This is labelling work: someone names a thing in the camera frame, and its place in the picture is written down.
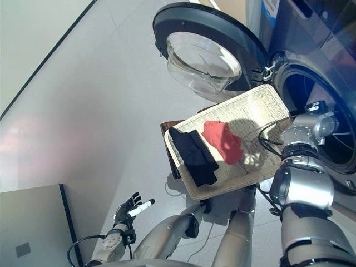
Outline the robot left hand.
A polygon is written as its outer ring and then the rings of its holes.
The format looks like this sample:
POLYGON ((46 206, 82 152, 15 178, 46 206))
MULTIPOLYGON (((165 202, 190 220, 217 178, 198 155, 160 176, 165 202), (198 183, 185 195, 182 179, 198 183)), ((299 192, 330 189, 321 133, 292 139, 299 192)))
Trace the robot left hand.
POLYGON ((129 230, 133 229, 135 217, 148 209, 155 203, 155 199, 149 199, 146 202, 141 201, 139 192, 134 193, 123 204, 121 204, 114 214, 114 226, 119 224, 126 225, 129 230))

